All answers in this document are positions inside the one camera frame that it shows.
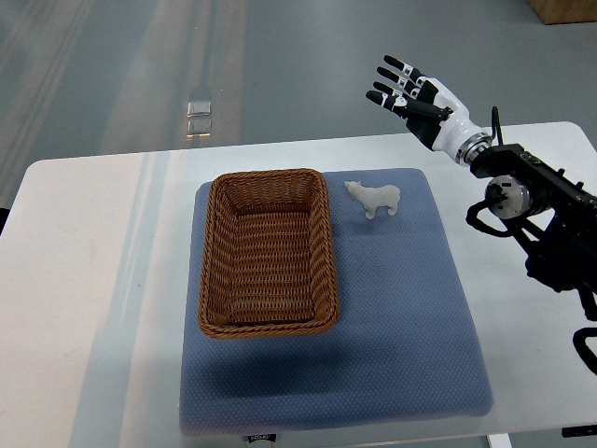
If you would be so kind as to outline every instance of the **robotic hand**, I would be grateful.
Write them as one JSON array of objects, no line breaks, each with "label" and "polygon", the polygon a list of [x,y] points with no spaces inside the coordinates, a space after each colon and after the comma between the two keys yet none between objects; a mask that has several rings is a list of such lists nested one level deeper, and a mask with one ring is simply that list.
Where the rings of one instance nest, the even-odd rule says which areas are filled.
[{"label": "robotic hand", "polygon": [[[504,145],[497,108],[492,111],[493,135],[488,135],[437,79],[391,56],[383,60],[397,73],[385,67],[377,72],[396,88],[375,82],[376,90],[368,91],[367,98],[405,119],[409,131],[429,149],[469,165],[476,177],[493,177],[485,199],[468,209],[466,222],[493,236],[514,237],[528,255],[527,274],[556,292],[576,289],[585,316],[597,321],[597,197],[584,191],[582,182],[567,180],[563,169],[554,171],[520,145]],[[478,218],[484,208],[501,220],[505,231]],[[544,230],[528,219],[549,209],[555,213]],[[573,342],[597,375],[597,356],[586,345],[589,337],[597,337],[597,329],[580,329]]]},{"label": "robotic hand", "polygon": [[444,151],[465,165],[492,144],[492,138],[470,120],[465,105],[441,82],[392,56],[383,60],[398,74],[385,67],[377,72],[397,88],[374,82],[377,90],[368,91],[367,98],[405,119],[409,131],[426,147]]}]

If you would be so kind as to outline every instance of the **blue cushion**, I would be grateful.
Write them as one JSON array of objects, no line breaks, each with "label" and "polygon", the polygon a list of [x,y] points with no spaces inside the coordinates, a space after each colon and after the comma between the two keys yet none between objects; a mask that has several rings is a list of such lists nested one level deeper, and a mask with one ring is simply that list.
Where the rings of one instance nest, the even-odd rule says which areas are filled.
[{"label": "blue cushion", "polygon": [[[197,322],[211,184],[193,218],[180,388],[186,435],[260,434],[484,415],[493,395],[475,326],[424,174],[326,173],[340,320],[320,335],[217,341]],[[344,187],[397,185],[371,221]]]}]

